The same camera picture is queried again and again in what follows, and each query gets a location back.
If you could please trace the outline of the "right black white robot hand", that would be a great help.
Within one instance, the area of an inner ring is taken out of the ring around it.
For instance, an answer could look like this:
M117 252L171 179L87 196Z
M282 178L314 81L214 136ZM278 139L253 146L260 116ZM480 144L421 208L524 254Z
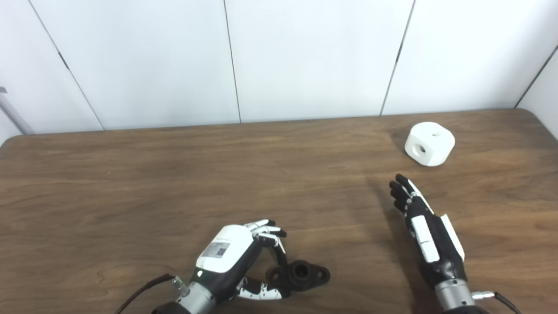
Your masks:
M394 206L419 253L420 272L430 288L447 280L467 281L464 250L448 216L438 216L414 183L402 174L390 181Z

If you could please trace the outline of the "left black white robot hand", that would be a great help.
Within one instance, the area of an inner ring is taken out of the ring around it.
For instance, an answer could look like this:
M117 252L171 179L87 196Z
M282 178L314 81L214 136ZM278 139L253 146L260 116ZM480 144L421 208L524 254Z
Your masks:
M270 219L225 226L199 255L191 282L209 291L216 304L236 297L251 300L288 298L290 292L285 288L247 276L264 248L275 252L279 266L287 264L281 241L286 236L287 233Z

